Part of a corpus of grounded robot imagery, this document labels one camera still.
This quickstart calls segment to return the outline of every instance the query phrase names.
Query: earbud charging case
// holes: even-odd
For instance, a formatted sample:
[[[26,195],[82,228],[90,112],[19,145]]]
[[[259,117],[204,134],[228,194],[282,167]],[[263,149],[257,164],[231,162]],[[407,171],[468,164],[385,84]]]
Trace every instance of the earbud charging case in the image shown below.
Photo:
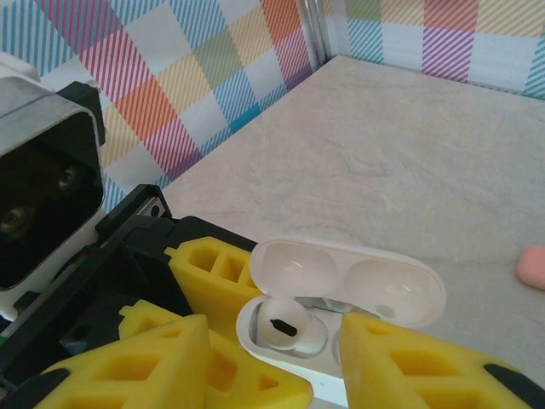
[[[397,253],[346,247],[297,238],[270,239],[256,246],[250,257],[250,274],[265,294],[248,302],[237,319],[238,340],[259,360],[304,377],[314,395],[347,406],[338,356],[342,314],[308,308],[325,323],[328,341],[311,357],[271,349],[257,336],[257,315],[268,297],[326,298],[342,310],[345,303],[404,327],[423,327],[445,309],[441,278],[425,264]]]

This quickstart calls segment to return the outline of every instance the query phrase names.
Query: plaid wallpaper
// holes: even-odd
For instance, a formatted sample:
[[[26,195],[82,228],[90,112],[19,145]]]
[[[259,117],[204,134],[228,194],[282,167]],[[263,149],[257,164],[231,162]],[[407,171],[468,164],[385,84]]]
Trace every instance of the plaid wallpaper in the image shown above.
[[[96,81],[110,210],[167,186],[316,68],[296,0],[0,0],[0,47]]]
[[[543,0],[323,0],[333,55],[545,99]]]

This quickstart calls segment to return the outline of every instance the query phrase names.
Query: white earbud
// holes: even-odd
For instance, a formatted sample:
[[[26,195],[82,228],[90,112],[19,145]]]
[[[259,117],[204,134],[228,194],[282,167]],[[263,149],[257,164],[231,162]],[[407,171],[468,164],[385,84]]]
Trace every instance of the white earbud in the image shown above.
[[[325,324],[291,298],[269,298],[261,305],[257,335],[271,348],[304,356],[319,354],[328,340]]]

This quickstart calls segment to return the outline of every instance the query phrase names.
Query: camera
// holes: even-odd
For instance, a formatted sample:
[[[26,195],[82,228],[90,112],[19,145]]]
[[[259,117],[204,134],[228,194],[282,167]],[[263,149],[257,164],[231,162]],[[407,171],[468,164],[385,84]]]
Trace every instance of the camera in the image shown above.
[[[97,239],[106,130],[97,89],[55,93],[2,53],[0,95],[0,315],[13,321]]]

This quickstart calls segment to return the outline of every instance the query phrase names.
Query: pink object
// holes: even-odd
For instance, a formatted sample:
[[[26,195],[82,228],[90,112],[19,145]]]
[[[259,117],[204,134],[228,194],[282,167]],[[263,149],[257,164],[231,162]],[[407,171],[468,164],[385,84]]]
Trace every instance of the pink object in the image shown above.
[[[517,275],[526,284],[545,290],[545,247],[534,245],[523,251]]]

